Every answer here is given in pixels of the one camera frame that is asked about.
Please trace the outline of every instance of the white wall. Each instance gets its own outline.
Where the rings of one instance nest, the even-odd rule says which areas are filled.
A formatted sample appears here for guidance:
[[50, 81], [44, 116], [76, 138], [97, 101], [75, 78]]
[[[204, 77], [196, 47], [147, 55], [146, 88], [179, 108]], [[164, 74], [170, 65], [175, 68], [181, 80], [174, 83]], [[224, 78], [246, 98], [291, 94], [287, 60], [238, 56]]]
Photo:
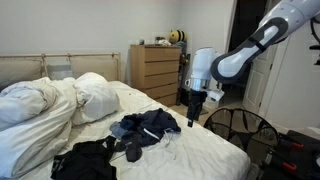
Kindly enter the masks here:
[[0, 54], [121, 52], [130, 81], [129, 45], [169, 35], [181, 0], [3, 0]]
[[[213, 47], [220, 53], [227, 51], [235, 3], [236, 0], [182, 1], [180, 24], [177, 26], [187, 33], [187, 51], [191, 54], [191, 60], [195, 52], [203, 47]], [[186, 74], [186, 79], [190, 78], [191, 70]]]
[[[320, 35], [320, 25], [315, 26]], [[320, 52], [309, 50], [316, 44], [307, 22], [278, 46], [278, 77], [268, 82], [259, 114], [281, 131], [320, 127], [320, 66], [313, 65]]]

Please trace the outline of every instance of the white robotic arm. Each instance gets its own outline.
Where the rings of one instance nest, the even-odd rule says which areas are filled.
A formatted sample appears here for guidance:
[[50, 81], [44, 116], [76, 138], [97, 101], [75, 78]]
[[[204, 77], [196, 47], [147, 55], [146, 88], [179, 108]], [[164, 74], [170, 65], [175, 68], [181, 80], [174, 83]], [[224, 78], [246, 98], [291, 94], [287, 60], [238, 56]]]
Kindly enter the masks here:
[[[259, 54], [319, 13], [320, 0], [282, 0], [262, 19], [256, 32], [235, 50], [220, 55], [212, 48], [199, 49], [192, 66], [188, 126], [192, 127], [193, 120], [199, 118], [211, 76], [220, 83], [235, 82]], [[209, 91], [209, 96], [219, 100], [223, 93]]]

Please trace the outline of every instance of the bed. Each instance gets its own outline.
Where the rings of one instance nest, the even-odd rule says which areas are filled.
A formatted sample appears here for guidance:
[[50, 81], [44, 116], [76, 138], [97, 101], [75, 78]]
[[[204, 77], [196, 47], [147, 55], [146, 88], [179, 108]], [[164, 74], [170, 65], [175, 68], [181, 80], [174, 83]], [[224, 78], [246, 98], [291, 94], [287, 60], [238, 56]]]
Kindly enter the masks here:
[[[144, 147], [142, 157], [135, 163], [128, 162], [123, 152], [114, 153], [110, 164], [117, 168], [117, 179], [224, 180], [246, 178], [250, 167], [250, 159], [245, 152], [198, 124], [195, 124], [193, 128], [189, 128], [186, 117], [152, 100], [146, 94], [120, 82], [120, 58], [117, 55], [116, 53], [104, 54], [104, 56], [112, 57], [112, 61], [104, 64], [104, 66], [108, 66], [107, 71], [102, 69], [96, 73], [105, 77], [109, 81], [109, 85], [115, 89], [120, 100], [120, 108], [98, 121], [72, 126], [67, 136], [66, 144], [57, 154], [66, 153], [78, 142], [96, 141], [112, 134], [109, 130], [110, 125], [115, 121], [120, 121], [125, 115], [144, 113], [148, 110], [162, 108], [175, 118], [181, 128], [181, 133], [172, 134], [167, 146], [168, 142], [162, 139], [155, 145]], [[93, 57], [91, 55], [90, 57], [93, 57], [93, 61], [96, 61], [95, 64], [105, 63], [103, 62], [105, 59], [100, 59], [101, 56]], [[75, 77], [96, 69], [96, 67], [90, 69], [86, 64], [92, 62], [85, 58], [89, 56], [68, 54], [65, 57], [70, 62], [72, 74]], [[19, 58], [25, 59], [26, 56], [19, 56]], [[43, 67], [46, 64], [44, 59], [50, 58], [50, 56], [32, 56], [32, 62], [35, 61], [34, 58], [40, 59], [40, 64]], [[52, 164], [53, 158], [50, 157], [27, 173], [19, 176], [19, 179], [50, 179]]]

